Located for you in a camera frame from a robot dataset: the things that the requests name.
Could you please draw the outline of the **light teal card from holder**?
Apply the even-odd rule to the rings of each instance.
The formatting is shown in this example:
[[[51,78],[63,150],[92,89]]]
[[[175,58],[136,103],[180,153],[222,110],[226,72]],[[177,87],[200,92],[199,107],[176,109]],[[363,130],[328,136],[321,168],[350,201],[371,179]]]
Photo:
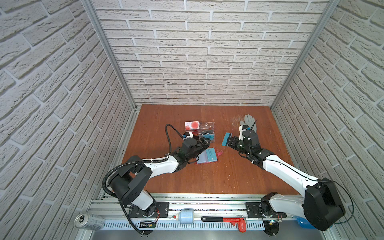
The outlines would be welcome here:
[[[222,146],[226,147],[228,145],[228,139],[232,137],[232,133],[225,133],[224,139],[222,141]]]

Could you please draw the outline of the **clear acrylic card display stand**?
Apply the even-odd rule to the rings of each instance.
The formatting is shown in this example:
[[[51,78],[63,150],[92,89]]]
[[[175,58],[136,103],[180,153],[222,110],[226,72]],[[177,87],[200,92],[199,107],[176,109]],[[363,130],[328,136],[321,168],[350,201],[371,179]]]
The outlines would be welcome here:
[[[190,121],[185,122],[185,131],[192,133],[195,139],[203,137],[209,139],[211,143],[215,142],[215,124],[214,122]]]

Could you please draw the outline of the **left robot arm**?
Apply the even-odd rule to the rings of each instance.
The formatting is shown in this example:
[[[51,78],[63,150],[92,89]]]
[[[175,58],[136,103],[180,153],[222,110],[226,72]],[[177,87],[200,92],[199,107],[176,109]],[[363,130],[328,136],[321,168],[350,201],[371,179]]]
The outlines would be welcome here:
[[[104,176],[102,188],[117,198],[123,207],[134,205],[148,216],[156,208],[156,200],[144,190],[149,179],[182,170],[191,159],[209,148],[210,141],[207,138],[185,138],[181,148],[159,159],[145,160],[133,156]]]

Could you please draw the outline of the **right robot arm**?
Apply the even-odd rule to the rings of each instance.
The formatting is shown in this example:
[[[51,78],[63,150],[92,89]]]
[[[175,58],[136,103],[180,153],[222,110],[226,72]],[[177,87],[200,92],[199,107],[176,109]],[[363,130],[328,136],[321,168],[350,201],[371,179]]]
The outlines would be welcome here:
[[[226,146],[239,155],[295,189],[299,196],[290,197],[271,192],[260,203],[260,213],[270,218],[286,213],[306,219],[313,227],[325,231],[345,213],[345,207],[336,187],[336,182],[327,178],[318,179],[286,163],[273,152],[263,149],[257,133],[241,130],[238,137],[226,140]]]

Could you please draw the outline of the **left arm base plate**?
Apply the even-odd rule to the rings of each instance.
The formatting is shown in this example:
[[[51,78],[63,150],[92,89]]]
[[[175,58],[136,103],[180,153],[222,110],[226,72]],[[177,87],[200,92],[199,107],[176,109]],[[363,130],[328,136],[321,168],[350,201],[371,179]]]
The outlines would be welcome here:
[[[142,210],[138,206],[133,206],[129,210],[130,218],[155,218],[158,215],[160,218],[167,218],[169,214],[169,202],[156,202],[147,210]]]

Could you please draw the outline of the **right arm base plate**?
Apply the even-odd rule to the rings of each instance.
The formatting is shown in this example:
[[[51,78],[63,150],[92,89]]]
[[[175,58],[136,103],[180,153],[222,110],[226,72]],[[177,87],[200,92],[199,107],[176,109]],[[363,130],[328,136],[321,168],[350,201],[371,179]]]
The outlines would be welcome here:
[[[264,202],[248,202],[246,203],[246,210],[248,218],[276,218],[284,219],[287,217],[286,213],[274,211],[267,203]]]

